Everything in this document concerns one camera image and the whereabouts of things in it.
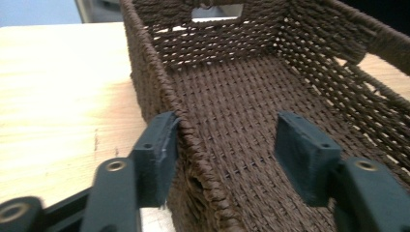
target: basket bottom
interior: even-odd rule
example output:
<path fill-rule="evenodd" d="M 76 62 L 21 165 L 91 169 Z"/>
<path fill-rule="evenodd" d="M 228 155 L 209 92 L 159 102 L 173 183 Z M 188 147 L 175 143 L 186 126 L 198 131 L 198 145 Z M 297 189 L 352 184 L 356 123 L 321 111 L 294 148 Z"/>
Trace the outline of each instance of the basket bottom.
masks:
<path fill-rule="evenodd" d="M 169 75 L 248 231 L 335 230 L 332 206 L 307 207 L 273 154 L 277 114 L 287 110 L 306 117 L 336 140 L 345 158 L 378 160 L 380 151 L 349 126 L 324 96 L 274 55 L 202 64 Z M 201 203 L 203 191 L 187 192 L 184 178 L 177 179 L 181 181 L 174 183 L 169 195 L 177 230 L 218 230 L 213 209 Z"/>

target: woven basket wall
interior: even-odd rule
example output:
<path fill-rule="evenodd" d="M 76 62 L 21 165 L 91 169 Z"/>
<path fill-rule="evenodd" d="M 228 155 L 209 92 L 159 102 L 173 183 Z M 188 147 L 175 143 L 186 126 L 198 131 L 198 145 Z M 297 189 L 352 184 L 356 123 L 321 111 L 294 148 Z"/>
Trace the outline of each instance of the woven basket wall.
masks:
<path fill-rule="evenodd" d="M 410 74 L 409 38 L 334 0 L 212 2 L 244 3 L 242 16 L 197 23 L 199 1 L 121 1 L 144 119 L 182 119 L 177 231 L 335 230 L 332 206 L 307 207 L 274 157 L 280 110 L 410 189 L 410 102 L 357 66 L 370 52 Z"/>

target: woven texture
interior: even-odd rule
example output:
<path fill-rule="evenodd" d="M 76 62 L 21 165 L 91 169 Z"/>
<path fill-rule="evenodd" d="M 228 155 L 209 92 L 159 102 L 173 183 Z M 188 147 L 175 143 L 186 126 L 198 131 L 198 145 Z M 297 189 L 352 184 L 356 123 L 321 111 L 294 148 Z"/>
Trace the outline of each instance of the woven texture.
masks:
<path fill-rule="evenodd" d="M 245 4 L 240 18 L 192 22 L 201 3 Z M 409 38 L 331 0 L 121 6 L 144 119 L 173 110 L 182 120 L 168 197 L 177 231 L 335 230 L 332 205 L 303 204 L 274 157 L 280 110 L 410 189 L 410 102 L 357 66 L 372 52 L 410 74 Z"/>

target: light wood surface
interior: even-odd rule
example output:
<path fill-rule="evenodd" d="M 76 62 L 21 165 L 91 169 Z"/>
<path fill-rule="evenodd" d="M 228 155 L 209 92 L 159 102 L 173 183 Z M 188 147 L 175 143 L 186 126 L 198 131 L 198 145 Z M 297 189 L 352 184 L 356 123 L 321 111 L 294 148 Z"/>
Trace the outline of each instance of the light wood surface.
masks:
<path fill-rule="evenodd" d="M 410 100 L 410 78 L 375 56 L 361 66 Z M 122 23 L 0 28 L 0 202 L 45 206 L 90 187 L 145 129 Z"/>

